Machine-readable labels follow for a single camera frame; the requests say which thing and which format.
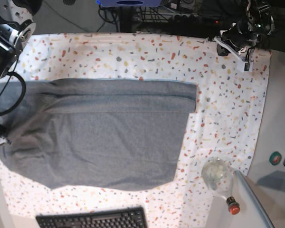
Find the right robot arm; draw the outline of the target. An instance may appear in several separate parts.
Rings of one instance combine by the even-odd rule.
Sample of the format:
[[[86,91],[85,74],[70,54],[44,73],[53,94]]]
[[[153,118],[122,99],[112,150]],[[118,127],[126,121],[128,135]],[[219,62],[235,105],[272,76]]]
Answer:
[[[0,0],[0,79],[5,76],[16,77],[22,87],[19,99],[0,116],[12,112],[22,101],[26,92],[24,79],[15,71],[9,71],[16,65],[28,40],[36,29],[33,16],[42,5],[41,0]]]

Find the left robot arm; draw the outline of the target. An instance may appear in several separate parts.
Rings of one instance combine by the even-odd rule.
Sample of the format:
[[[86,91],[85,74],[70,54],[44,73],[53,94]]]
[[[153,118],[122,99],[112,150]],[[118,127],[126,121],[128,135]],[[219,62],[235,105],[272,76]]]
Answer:
[[[241,19],[229,30],[221,30],[220,35],[213,40],[217,43],[219,56],[233,54],[241,57],[241,54],[245,53],[244,60],[247,62],[260,43],[260,36],[270,35],[275,29],[275,24],[267,0],[242,0],[240,7]]]

